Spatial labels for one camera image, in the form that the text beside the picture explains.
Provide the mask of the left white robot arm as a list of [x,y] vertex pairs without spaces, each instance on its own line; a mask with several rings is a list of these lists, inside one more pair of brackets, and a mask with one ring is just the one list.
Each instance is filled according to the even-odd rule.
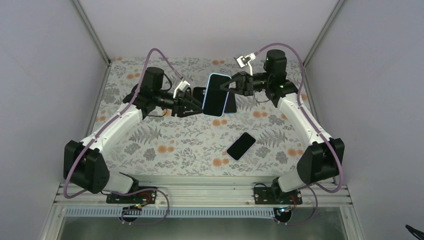
[[147,67],[140,82],[107,122],[81,141],[71,140],[65,145],[63,194],[67,199],[72,198],[67,192],[70,183],[81,187],[84,192],[118,194],[128,203],[139,197],[138,180],[125,173],[112,173],[105,161],[106,152],[156,108],[168,110],[171,116],[179,118],[203,112],[203,104],[187,91],[188,82],[181,81],[171,93],[162,88],[165,77],[163,69]]

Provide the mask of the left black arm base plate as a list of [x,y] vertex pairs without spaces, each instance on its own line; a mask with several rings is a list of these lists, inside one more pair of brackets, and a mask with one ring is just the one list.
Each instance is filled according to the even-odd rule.
[[139,190],[139,192],[129,196],[122,196],[114,193],[110,193],[106,197],[107,204],[127,204],[127,205],[145,205],[154,204],[156,201],[157,187],[155,186],[138,186],[135,189],[131,189],[129,192],[133,193]]

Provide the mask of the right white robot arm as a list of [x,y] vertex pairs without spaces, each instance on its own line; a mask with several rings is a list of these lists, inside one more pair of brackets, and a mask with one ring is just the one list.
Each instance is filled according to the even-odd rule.
[[294,170],[273,180],[271,198],[278,204],[290,197],[290,192],[301,190],[319,181],[344,174],[342,160],[345,144],[327,133],[308,110],[301,98],[301,88],[287,79],[287,58],[284,51],[268,50],[263,72],[241,71],[220,84],[220,89],[243,96],[253,96],[264,90],[267,98],[288,119],[305,147]]

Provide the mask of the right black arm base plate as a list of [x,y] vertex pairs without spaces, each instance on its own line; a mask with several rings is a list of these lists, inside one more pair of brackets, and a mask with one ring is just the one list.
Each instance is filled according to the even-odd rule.
[[253,186],[253,197],[256,205],[301,205],[301,192],[298,189],[283,192],[278,184],[266,186],[256,183]]

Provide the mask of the black phone case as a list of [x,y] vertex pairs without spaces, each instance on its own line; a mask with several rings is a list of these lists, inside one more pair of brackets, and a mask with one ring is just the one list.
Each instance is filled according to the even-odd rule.
[[206,88],[205,87],[194,87],[193,88],[193,92],[192,92],[193,97],[201,103],[204,102],[205,94],[206,94]]

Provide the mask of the black smartphone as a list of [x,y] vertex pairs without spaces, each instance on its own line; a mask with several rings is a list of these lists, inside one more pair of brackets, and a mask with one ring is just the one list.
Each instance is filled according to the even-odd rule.
[[237,112],[236,97],[234,93],[230,92],[226,100],[224,113],[235,114],[236,112]]

